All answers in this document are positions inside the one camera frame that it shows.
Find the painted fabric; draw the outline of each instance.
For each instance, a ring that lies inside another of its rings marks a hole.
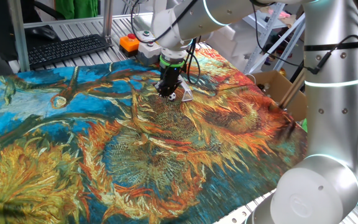
[[[0,77],[0,223],[214,223],[274,189],[306,133],[217,52],[196,54],[186,103],[135,60]]]

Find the perforated metal surface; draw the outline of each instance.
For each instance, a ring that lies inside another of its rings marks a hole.
[[[152,18],[151,14],[141,14],[137,22],[134,23],[135,30],[149,30],[148,21]],[[41,22],[25,24],[25,28],[50,25],[57,33],[61,40],[72,39],[75,37],[82,37],[89,34],[102,34],[103,32],[103,18],[96,17],[90,19],[73,19],[67,21],[55,22]],[[112,18],[112,46],[106,50],[96,53],[80,56],[63,62],[54,63],[51,65],[38,68],[37,70],[72,67],[84,65],[97,65],[109,62],[118,62],[128,59],[123,53],[119,51],[119,39],[132,32],[131,19],[129,16],[117,16]]]

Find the black keyboard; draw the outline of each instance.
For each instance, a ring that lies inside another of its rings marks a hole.
[[[50,65],[70,58],[104,50],[109,44],[99,35],[86,35],[29,49],[30,68]]]

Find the end effector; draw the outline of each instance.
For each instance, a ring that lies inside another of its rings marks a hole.
[[[201,36],[204,41],[212,31],[242,19],[252,12],[250,5],[239,0],[155,0],[152,32],[163,49],[156,86],[160,95],[167,97],[180,85],[178,77],[193,39]]]

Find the cardboard box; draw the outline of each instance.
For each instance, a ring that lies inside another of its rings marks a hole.
[[[270,88],[267,90],[266,95],[270,95],[276,102],[280,102],[285,93],[292,86],[292,83],[287,80],[287,78],[275,70],[270,72],[255,73],[253,76],[256,79],[256,84],[264,85],[269,83]],[[305,94],[299,91],[288,105],[287,111],[290,115],[292,115],[295,121],[302,121],[306,118],[307,105]]]

